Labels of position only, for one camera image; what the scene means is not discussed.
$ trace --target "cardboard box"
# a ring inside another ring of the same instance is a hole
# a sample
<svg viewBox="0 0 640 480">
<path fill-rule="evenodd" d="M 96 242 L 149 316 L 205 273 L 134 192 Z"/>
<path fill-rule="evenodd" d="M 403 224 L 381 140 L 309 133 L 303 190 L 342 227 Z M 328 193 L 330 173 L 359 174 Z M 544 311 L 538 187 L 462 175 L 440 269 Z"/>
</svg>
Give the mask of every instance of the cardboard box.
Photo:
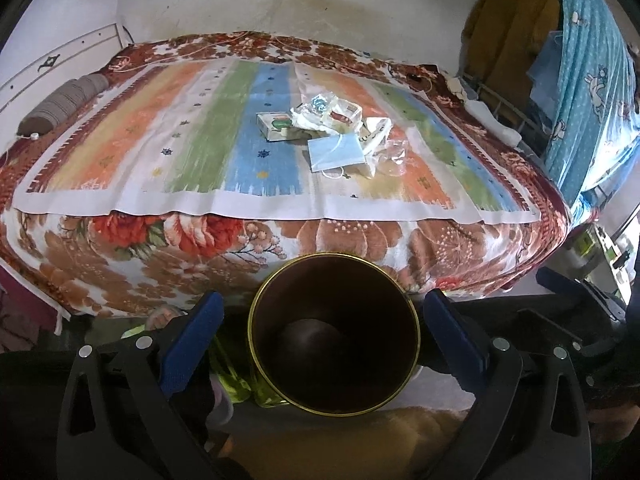
<svg viewBox="0 0 640 480">
<path fill-rule="evenodd" d="M 258 128 L 267 140 L 309 139 L 306 130 L 293 127 L 291 117 L 286 113 L 263 113 L 257 115 Z"/>
</svg>

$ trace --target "gold rim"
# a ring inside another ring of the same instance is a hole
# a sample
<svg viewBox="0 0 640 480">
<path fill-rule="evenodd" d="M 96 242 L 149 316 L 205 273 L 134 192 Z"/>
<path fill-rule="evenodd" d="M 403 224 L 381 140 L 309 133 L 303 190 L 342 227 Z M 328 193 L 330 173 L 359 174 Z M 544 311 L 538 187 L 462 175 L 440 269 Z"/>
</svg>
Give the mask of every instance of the gold rim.
<svg viewBox="0 0 640 480">
<path fill-rule="evenodd" d="M 366 410 L 361 410 L 359 412 L 353 412 L 353 413 L 328 413 L 328 412 L 319 412 L 318 410 L 313 410 L 313 409 L 308 408 L 306 406 L 302 406 L 300 403 L 296 402 L 295 400 L 289 399 L 289 397 L 287 397 L 283 392 L 280 391 L 280 389 L 275 384 L 273 384 L 271 379 L 268 377 L 267 373 L 262 368 L 262 365 L 260 364 L 260 361 L 258 360 L 258 355 L 257 355 L 257 353 L 255 351 L 255 348 L 254 348 L 254 339 L 252 337 L 252 324 L 253 324 L 252 322 L 254 320 L 255 307 L 257 306 L 258 300 L 260 300 L 260 297 L 262 296 L 262 293 L 263 293 L 264 289 L 267 288 L 267 286 L 269 286 L 269 284 L 281 272 L 284 272 L 284 270 L 288 269 L 293 264 L 298 263 L 300 260 L 306 260 L 308 258 L 315 258 L 317 256 L 338 256 L 340 258 L 347 258 L 347 259 L 350 259 L 350 260 L 355 260 L 357 262 L 361 262 L 363 264 L 368 265 L 372 269 L 375 269 L 377 272 L 379 272 L 380 274 L 385 276 L 386 279 L 388 279 L 391 283 L 394 284 L 394 286 L 396 287 L 398 292 L 400 292 L 400 294 L 402 294 L 402 297 L 406 301 L 406 304 L 407 304 L 407 307 L 409 308 L 409 311 L 414 316 L 414 321 L 415 321 L 415 340 L 416 340 L 414 363 L 412 364 L 411 369 L 409 370 L 409 373 L 407 374 L 406 379 L 402 382 L 402 384 L 398 387 L 398 389 L 394 393 L 392 393 L 386 400 L 384 400 L 383 402 L 380 402 L 379 404 L 373 406 L 372 408 L 367 408 Z M 409 298 L 405 294 L 404 290 L 402 290 L 402 287 L 399 285 L 399 283 L 396 282 L 396 280 L 393 279 L 391 276 L 389 276 L 383 269 L 381 269 L 376 264 L 372 264 L 371 262 L 368 262 L 367 260 L 364 260 L 364 259 L 360 258 L 359 256 L 353 256 L 352 254 L 342 254 L 342 253 L 305 254 L 304 256 L 298 256 L 297 258 L 294 258 L 293 260 L 291 260 L 290 262 L 287 262 L 282 267 L 280 267 L 278 270 L 276 270 L 260 286 L 260 288 L 258 289 L 258 292 L 256 292 L 254 300 L 252 301 L 252 304 L 251 304 L 251 309 L 249 310 L 249 320 L 248 320 L 248 323 L 247 323 L 247 335 L 248 335 L 248 338 L 249 338 L 249 350 L 251 352 L 252 361 L 254 362 L 255 366 L 258 368 L 258 372 L 260 373 L 260 375 L 264 378 L 265 381 L 267 381 L 267 384 L 273 389 L 274 392 L 276 392 L 279 396 L 281 396 L 289 404 L 293 404 L 294 406 L 297 406 L 301 410 L 305 410 L 306 412 L 313 413 L 315 415 L 356 416 L 356 415 L 363 415 L 364 413 L 373 412 L 373 411 L 377 410 L 378 408 L 381 408 L 386 403 L 391 402 L 395 397 L 397 397 L 398 394 L 407 385 L 407 383 L 411 379 L 412 374 L 414 373 L 415 365 L 418 364 L 418 357 L 420 355 L 420 320 L 418 320 L 418 314 L 415 311 L 413 303 L 411 303 L 411 301 L 409 300 Z"/>
</svg>

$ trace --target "bedspread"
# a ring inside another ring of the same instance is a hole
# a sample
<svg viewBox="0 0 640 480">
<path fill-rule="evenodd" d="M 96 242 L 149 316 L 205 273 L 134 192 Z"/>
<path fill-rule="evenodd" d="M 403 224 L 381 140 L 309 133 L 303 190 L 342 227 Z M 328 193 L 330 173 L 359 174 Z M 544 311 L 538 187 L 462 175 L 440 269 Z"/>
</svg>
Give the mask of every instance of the bedspread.
<svg viewBox="0 0 640 480">
<path fill-rule="evenodd" d="M 281 264 L 319 251 L 366 258 L 408 292 L 439 287 L 451 294 L 489 294 L 540 264 L 566 237 L 568 213 L 558 190 L 468 115 L 434 66 L 409 66 L 315 41 L 244 32 L 130 46 L 102 73 L 114 87 L 150 62 L 225 57 L 278 64 L 294 60 L 426 92 L 429 99 L 423 103 L 438 107 L 468 150 L 484 152 L 499 164 L 487 165 L 489 178 L 499 178 L 503 171 L 515 177 L 540 211 L 540 220 L 462 225 L 447 219 L 275 221 L 116 211 L 75 217 L 17 210 L 12 195 L 18 183 L 78 117 L 92 110 L 93 102 L 52 134 L 18 142 L 7 154 L 0 170 L 2 264 L 71 312 L 143 316 L 162 304 L 193 305 L 209 289 L 222 293 L 228 304 L 246 305 Z"/>
</svg>

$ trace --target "green stripe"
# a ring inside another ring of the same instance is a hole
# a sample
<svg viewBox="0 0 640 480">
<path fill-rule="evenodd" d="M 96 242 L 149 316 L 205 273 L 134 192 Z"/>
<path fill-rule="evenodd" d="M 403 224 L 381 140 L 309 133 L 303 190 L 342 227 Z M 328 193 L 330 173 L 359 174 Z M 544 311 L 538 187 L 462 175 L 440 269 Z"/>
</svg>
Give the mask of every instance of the green stripe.
<svg viewBox="0 0 640 480">
<path fill-rule="evenodd" d="M 418 127 L 422 140 L 436 158 L 446 164 L 477 208 L 485 211 L 500 211 L 500 205 L 494 198 L 491 190 L 484 184 L 460 157 L 453 144 L 441 136 L 436 130 L 430 118 L 422 111 L 414 107 L 395 88 L 377 84 L 376 87 L 383 98 L 396 110 L 396 112 L 408 121 L 412 121 Z"/>
<path fill-rule="evenodd" d="M 203 123 L 192 133 L 192 139 L 174 166 L 176 177 L 168 186 L 169 192 L 206 193 L 222 186 L 240 129 L 242 110 L 258 69 L 258 63 L 239 61 L 216 89 Z"/>
</svg>

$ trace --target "blue stripe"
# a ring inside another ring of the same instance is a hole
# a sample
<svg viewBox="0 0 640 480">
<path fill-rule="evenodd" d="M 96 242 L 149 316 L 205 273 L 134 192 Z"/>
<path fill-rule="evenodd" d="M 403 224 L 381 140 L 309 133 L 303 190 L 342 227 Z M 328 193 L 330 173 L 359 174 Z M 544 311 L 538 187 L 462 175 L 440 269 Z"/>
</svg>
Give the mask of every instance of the blue stripe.
<svg viewBox="0 0 640 480">
<path fill-rule="evenodd" d="M 522 208 L 516 204 L 513 196 L 509 190 L 489 172 L 489 170 L 479 161 L 460 141 L 460 139 L 453 134 L 453 132 L 442 122 L 437 114 L 434 113 L 425 103 L 420 101 L 416 96 L 405 90 L 400 90 L 404 99 L 410 102 L 414 107 L 418 108 L 431 123 L 435 126 L 438 133 L 445 139 L 450 141 L 456 150 L 456 153 L 460 158 L 463 158 L 467 167 L 474 172 L 478 178 L 480 178 L 485 186 L 492 192 L 495 201 L 500 205 L 504 211 L 522 211 Z"/>
<path fill-rule="evenodd" d="M 290 70 L 290 64 L 263 64 L 258 70 L 226 170 L 226 190 L 261 196 L 302 194 L 294 146 L 268 142 L 256 121 L 261 112 L 289 111 Z"/>
</svg>

